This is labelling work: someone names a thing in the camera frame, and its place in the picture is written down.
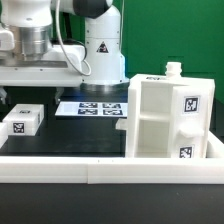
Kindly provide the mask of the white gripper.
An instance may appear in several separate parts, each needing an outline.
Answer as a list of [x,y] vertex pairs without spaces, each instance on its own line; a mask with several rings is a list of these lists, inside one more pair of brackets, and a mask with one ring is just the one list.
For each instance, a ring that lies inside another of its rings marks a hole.
[[0,86],[77,87],[82,79],[59,45],[37,61],[17,60],[9,53],[0,53]]

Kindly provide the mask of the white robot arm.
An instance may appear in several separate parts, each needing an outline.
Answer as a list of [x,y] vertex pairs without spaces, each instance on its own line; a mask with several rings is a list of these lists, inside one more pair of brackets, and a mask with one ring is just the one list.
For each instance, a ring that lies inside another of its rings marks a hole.
[[0,0],[0,87],[125,84],[113,0]]

